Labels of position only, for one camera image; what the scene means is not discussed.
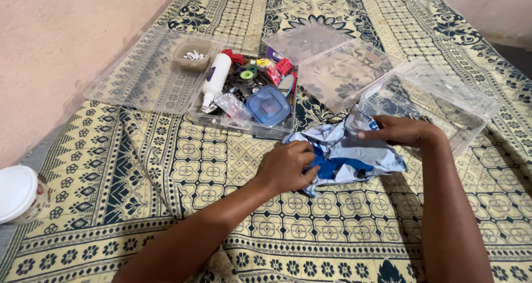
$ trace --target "person's arm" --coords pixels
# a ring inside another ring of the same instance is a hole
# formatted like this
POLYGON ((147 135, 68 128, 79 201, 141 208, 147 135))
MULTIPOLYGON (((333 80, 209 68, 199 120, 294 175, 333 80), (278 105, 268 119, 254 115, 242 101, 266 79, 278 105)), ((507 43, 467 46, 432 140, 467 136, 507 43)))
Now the person's arm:
POLYGON ((251 212, 285 191, 306 187, 316 176, 312 146, 293 141, 264 156, 262 170, 242 188, 177 223, 125 264, 113 282, 183 282, 212 255, 251 212))
POLYGON ((421 242, 429 282, 493 282, 482 235, 445 134, 435 125, 408 118, 374 116, 380 130, 363 139, 421 149, 423 220, 421 242))

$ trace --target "dark floor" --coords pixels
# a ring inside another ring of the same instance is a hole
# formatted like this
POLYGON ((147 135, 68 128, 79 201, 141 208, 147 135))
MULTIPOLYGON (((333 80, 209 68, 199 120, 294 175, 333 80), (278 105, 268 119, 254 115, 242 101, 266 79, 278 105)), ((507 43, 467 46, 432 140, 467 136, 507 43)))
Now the dark floor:
POLYGON ((532 51, 524 48, 492 43, 495 50, 508 62, 532 79, 532 51))

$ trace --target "forearm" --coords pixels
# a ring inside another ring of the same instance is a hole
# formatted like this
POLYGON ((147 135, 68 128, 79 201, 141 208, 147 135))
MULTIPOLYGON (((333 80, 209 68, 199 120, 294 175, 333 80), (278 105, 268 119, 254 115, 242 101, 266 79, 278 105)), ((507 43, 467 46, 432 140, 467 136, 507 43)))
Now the forearm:
POLYGON ((135 255, 114 282, 183 282, 251 212, 275 195, 255 178, 163 232, 135 255))
POLYGON ((421 148, 422 244, 430 282, 492 282, 482 236, 446 138, 421 148))

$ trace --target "hand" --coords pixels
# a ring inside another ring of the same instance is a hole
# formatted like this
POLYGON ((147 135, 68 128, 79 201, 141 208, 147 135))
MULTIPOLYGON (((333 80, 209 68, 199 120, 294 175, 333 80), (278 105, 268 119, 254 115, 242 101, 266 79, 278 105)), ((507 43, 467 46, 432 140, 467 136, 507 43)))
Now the hand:
POLYGON ((256 175, 262 184, 275 193, 275 196, 307 187, 316 177, 319 166, 314 166, 305 174, 303 169, 314 161, 315 155, 308 142, 291 141, 264 154, 262 170, 256 175))
POLYGON ((364 130, 357 133, 359 139, 387 140, 391 145, 423 148, 432 143, 447 141, 439 127, 419 120, 385 115, 373 116, 379 130, 364 130))

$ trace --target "pink wall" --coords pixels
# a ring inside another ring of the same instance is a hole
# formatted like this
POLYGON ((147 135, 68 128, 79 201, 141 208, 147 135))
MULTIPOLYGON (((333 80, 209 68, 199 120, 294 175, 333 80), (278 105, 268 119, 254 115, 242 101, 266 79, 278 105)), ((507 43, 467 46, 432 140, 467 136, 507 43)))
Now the pink wall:
POLYGON ((167 1, 0 0, 0 168, 69 118, 167 1))
POLYGON ((532 45, 531 0, 447 0, 487 38, 532 45))

